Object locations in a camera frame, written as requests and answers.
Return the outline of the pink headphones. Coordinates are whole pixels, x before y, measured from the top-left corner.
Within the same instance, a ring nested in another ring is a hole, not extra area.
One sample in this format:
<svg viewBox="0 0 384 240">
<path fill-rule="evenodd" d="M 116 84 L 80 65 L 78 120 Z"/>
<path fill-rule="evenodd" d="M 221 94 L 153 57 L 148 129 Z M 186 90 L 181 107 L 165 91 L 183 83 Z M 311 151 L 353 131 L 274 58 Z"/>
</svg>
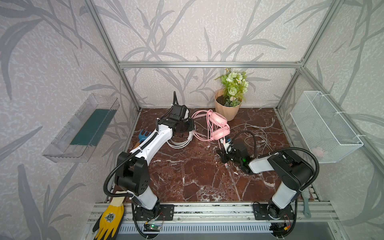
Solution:
<svg viewBox="0 0 384 240">
<path fill-rule="evenodd" d="M 192 119 L 197 120 L 205 117 L 207 122 L 207 135 L 198 133 L 196 130 L 193 131 L 193 135 L 200 141 L 212 142 L 224 139 L 230 134 L 230 126 L 228 120 L 212 110 L 201 110 L 197 111 L 192 115 Z"/>
</svg>

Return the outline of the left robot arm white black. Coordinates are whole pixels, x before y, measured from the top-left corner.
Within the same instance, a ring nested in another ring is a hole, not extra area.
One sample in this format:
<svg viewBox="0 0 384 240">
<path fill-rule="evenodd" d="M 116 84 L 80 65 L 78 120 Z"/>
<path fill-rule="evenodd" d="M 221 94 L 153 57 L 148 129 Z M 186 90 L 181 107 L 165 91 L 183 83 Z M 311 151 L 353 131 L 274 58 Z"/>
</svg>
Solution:
<svg viewBox="0 0 384 240">
<path fill-rule="evenodd" d="M 154 131 L 129 153 L 118 156 L 117 166 L 109 173 L 103 191 L 108 197 L 130 197 L 139 207 L 153 210 L 158 204 L 158 197 L 150 188 L 149 165 L 160 148 L 175 134 L 189 134 L 193 137 L 194 120 L 189 116 L 189 109 L 179 105 L 176 93 L 168 112 L 156 120 Z"/>
</svg>

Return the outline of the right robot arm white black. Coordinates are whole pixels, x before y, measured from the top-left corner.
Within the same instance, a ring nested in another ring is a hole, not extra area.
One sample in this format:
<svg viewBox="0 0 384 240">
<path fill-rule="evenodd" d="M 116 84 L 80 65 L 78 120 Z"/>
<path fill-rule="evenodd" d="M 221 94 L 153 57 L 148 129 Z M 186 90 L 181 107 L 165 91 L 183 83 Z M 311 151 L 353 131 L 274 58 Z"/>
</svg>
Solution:
<svg viewBox="0 0 384 240">
<path fill-rule="evenodd" d="M 278 190 L 266 207 L 270 218 L 280 219 L 287 214 L 291 202 L 297 200 L 301 192 L 316 180 L 320 172 L 318 159 L 310 151 L 297 147 L 284 148 L 251 159 L 246 146 L 235 143 L 238 135 L 230 141 L 226 140 L 229 133 L 224 131 L 212 137 L 224 145 L 217 150 L 222 163 L 231 161 L 248 175 L 274 171 L 281 178 Z"/>
</svg>

